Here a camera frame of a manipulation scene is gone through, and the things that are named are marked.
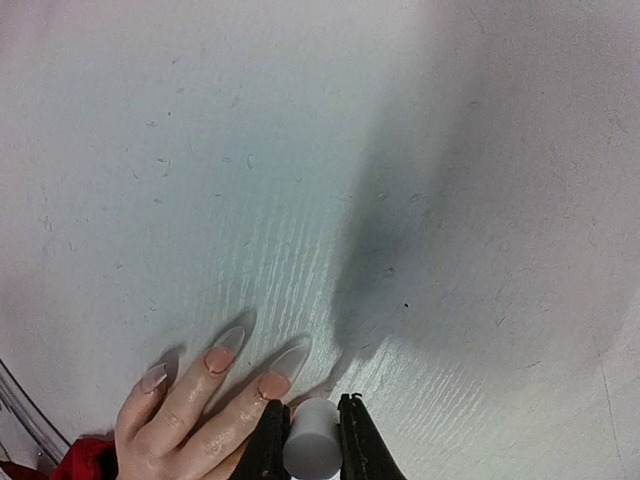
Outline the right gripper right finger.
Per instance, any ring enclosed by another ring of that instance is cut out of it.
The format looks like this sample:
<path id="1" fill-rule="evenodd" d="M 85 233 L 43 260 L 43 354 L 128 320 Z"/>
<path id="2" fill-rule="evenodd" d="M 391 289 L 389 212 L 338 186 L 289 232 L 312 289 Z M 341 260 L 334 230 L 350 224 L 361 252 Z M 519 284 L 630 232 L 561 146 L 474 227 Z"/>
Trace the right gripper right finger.
<path id="1" fill-rule="evenodd" d="M 342 480 L 404 480 L 360 394 L 342 394 L 340 441 Z"/>

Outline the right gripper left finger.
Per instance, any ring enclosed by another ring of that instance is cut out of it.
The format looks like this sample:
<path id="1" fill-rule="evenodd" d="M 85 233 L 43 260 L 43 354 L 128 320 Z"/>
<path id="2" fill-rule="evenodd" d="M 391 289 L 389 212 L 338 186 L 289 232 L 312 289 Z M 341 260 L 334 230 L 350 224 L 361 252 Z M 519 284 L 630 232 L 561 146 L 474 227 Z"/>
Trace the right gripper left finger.
<path id="1" fill-rule="evenodd" d="M 284 445 L 291 431 L 291 414 L 280 400 L 271 400 L 235 470 L 234 480 L 290 480 L 284 466 Z"/>

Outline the white nail polish cap brush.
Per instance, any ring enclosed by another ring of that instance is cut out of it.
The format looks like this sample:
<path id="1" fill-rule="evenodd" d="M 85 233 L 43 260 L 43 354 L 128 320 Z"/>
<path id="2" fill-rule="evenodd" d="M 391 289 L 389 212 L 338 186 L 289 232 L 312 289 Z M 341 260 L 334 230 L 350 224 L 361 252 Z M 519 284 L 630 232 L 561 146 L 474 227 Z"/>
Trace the white nail polish cap brush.
<path id="1" fill-rule="evenodd" d="M 337 474 L 343 458 L 334 403 L 311 398 L 298 406 L 283 447 L 283 463 L 294 479 L 331 479 Z"/>

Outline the red sleeve forearm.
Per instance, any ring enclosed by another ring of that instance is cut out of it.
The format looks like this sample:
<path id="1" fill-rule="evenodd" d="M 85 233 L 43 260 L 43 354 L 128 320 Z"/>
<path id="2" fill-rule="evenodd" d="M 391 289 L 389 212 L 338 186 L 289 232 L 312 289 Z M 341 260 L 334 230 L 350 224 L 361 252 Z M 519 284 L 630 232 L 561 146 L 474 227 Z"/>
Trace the red sleeve forearm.
<path id="1" fill-rule="evenodd" d="M 47 477 L 10 461 L 1 462 L 1 478 L 12 480 L 114 480 L 118 475 L 115 443 L 97 438 L 74 442 L 62 462 Z"/>

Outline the mannequin hand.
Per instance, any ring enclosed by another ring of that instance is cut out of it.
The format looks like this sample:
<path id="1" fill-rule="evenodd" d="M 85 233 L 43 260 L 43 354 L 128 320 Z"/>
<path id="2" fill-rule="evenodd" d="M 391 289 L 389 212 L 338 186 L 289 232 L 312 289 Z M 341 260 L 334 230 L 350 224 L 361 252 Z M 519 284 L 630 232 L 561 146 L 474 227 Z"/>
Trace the mannequin hand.
<path id="1" fill-rule="evenodd" d="M 121 406 L 114 429 L 120 479 L 227 479 L 268 403 L 283 400 L 311 340 L 291 340 L 222 407 L 214 400 L 248 343 L 257 315 L 245 311 L 171 382 L 152 367 Z"/>

